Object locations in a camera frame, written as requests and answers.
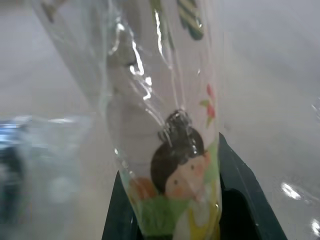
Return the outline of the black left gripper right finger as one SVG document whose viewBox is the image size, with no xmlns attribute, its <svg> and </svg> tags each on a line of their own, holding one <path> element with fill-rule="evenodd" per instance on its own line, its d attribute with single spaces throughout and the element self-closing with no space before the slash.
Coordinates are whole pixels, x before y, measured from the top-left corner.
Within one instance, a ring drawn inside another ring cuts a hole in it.
<svg viewBox="0 0 320 240">
<path fill-rule="evenodd" d="M 219 135 L 220 240 L 288 240 L 256 176 Z"/>
</svg>

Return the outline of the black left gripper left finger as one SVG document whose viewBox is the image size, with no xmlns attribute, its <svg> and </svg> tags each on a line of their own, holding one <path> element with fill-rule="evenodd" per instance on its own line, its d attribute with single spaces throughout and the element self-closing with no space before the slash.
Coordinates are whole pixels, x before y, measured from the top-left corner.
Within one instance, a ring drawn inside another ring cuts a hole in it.
<svg viewBox="0 0 320 240">
<path fill-rule="evenodd" d="M 140 229 L 117 173 L 101 240 L 140 240 Z"/>
</svg>

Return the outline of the cartoon print clear snack bag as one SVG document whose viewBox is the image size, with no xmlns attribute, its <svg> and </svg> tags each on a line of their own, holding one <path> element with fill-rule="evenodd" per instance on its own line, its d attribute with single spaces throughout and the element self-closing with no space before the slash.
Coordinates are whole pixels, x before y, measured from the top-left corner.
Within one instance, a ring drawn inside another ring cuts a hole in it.
<svg viewBox="0 0 320 240">
<path fill-rule="evenodd" d="M 96 105 L 143 240 L 220 240 L 220 0 L 29 0 Z"/>
</svg>

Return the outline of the blue clear plastic package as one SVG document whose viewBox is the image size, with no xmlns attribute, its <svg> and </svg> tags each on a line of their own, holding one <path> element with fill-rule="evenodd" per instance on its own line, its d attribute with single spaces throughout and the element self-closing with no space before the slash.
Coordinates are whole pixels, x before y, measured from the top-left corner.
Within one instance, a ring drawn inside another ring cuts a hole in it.
<svg viewBox="0 0 320 240">
<path fill-rule="evenodd" d="M 79 190 L 76 152 L 91 123 L 85 115 L 0 118 L 0 224 L 68 208 Z"/>
</svg>

